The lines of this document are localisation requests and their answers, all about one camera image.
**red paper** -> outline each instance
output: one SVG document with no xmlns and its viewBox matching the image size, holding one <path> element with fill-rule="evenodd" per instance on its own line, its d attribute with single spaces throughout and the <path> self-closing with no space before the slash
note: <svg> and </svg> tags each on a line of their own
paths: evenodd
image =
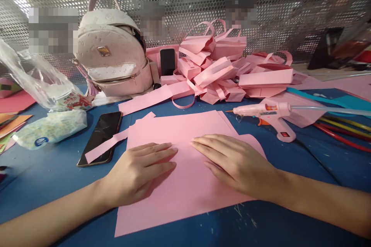
<svg viewBox="0 0 371 247">
<path fill-rule="evenodd" d="M 219 181 L 204 166 L 208 159 L 189 144 L 193 137 L 220 133 L 249 143 L 265 156 L 253 136 L 236 135 L 218 112 L 153 118 L 140 124 L 130 127 L 128 148 L 149 142 L 173 142 L 179 150 L 172 159 L 177 167 L 153 181 L 149 197 L 119 208 L 115 237 L 253 200 Z"/>
<path fill-rule="evenodd" d="M 33 99 L 25 90 L 22 90 L 7 98 L 0 99 L 0 113 L 19 113 L 34 104 Z"/>
</svg>

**hand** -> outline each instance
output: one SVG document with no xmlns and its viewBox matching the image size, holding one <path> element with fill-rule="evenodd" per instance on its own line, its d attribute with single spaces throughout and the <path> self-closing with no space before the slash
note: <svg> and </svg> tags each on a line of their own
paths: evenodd
<svg viewBox="0 0 371 247">
<path fill-rule="evenodd" d="M 205 162 L 213 174 L 239 192 L 250 197 L 274 201 L 285 187 L 285 176 L 252 146 L 235 138 L 204 135 L 194 138 L 192 146 L 217 164 Z"/>
<path fill-rule="evenodd" d="M 171 143 L 149 143 L 127 150 L 100 180 L 99 192 L 106 209 L 129 205 L 143 198 L 153 179 L 175 168 L 175 162 L 157 164 L 177 153 Z"/>
</svg>

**smartphone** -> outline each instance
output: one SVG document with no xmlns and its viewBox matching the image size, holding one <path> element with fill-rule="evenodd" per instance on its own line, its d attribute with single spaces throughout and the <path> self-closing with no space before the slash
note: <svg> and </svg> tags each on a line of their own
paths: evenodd
<svg viewBox="0 0 371 247">
<path fill-rule="evenodd" d="M 173 75 L 175 71 L 175 50 L 172 48 L 160 50 L 161 75 Z"/>
<path fill-rule="evenodd" d="M 120 130 L 121 120 L 121 112 L 107 113 L 100 116 L 97 125 L 95 126 L 84 151 L 82 152 L 81 158 L 77 163 L 77 167 L 88 167 L 98 164 L 105 164 L 112 160 L 114 147 L 107 150 L 104 154 L 102 154 L 89 164 L 86 161 L 85 154 L 98 147 L 105 141 L 111 139 L 114 134 L 118 133 L 118 131 Z"/>
</svg>

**blue table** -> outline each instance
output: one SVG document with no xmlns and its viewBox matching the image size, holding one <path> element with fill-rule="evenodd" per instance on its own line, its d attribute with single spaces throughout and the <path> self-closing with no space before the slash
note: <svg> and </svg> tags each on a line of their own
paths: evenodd
<svg viewBox="0 0 371 247">
<path fill-rule="evenodd" d="M 311 91 L 327 96 L 341 96 L 338 90 Z M 185 105 L 191 96 L 177 100 Z M 241 103 L 209 105 L 197 100 L 181 110 L 170 101 L 123 118 L 121 131 L 150 111 L 158 117 L 230 110 L 239 105 L 258 103 L 244 99 Z M 88 112 L 88 127 L 68 139 L 37 151 L 18 145 L 0 155 L 0 165 L 7 165 L 8 177 L 0 184 L 0 223 L 51 202 L 104 177 L 126 149 L 126 140 L 116 146 L 113 160 L 105 165 L 78 168 L 76 164 L 103 113 L 118 111 L 117 103 L 96 107 Z M 34 105 L 23 114 L 34 115 L 29 122 L 46 116 L 46 110 Z M 335 183 L 329 174 L 303 148 L 283 143 L 272 127 L 258 127 L 258 119 L 244 118 L 240 123 L 227 115 L 239 134 L 250 133 L 263 146 L 267 159 L 277 168 L 309 178 Z M 362 116 L 352 118 L 371 126 Z M 348 187 L 371 192 L 371 155 L 348 147 L 313 126 L 300 129 L 289 125 L 312 152 Z M 368 143 L 355 142 L 370 147 Z M 289 211 L 278 205 L 251 201 L 238 206 L 198 215 L 126 236 L 114 238 L 117 209 L 94 219 L 72 232 L 56 246 L 360 246 L 366 240 L 330 224 Z"/>
</svg>

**pink glue gun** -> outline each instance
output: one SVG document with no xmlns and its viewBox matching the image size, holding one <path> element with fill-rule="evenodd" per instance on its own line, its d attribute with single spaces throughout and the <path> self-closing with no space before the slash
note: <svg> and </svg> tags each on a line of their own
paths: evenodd
<svg viewBox="0 0 371 247">
<path fill-rule="evenodd" d="M 277 131 L 277 138 L 282 142 L 290 143 L 296 138 L 295 132 L 282 119 L 282 117 L 290 116 L 291 113 L 291 105 L 287 102 L 279 102 L 275 106 L 251 104 L 239 106 L 226 112 L 233 112 L 242 117 L 250 116 L 259 118 L 259 125 L 269 124 L 273 126 Z"/>
</svg>

